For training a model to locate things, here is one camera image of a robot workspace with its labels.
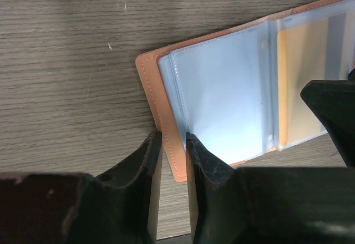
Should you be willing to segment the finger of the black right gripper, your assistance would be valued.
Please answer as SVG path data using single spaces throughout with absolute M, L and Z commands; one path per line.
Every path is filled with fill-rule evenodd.
M 329 133 L 346 166 L 354 167 L 354 70 L 347 80 L 312 80 L 300 96 Z

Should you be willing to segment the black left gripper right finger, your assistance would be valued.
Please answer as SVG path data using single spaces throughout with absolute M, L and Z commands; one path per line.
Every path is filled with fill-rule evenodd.
M 193 243 L 353 243 L 354 170 L 233 168 L 186 136 Z

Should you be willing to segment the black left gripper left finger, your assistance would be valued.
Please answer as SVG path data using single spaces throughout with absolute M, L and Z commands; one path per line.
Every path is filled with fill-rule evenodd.
M 2 243 L 155 243 L 162 134 L 92 176 L 2 172 Z

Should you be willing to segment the pink leather card holder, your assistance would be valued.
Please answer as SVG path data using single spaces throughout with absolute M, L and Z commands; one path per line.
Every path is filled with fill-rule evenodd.
M 291 147 L 279 143 L 277 35 L 347 12 L 354 0 L 320 0 L 139 55 L 174 179 L 187 179 L 187 133 L 231 166 Z

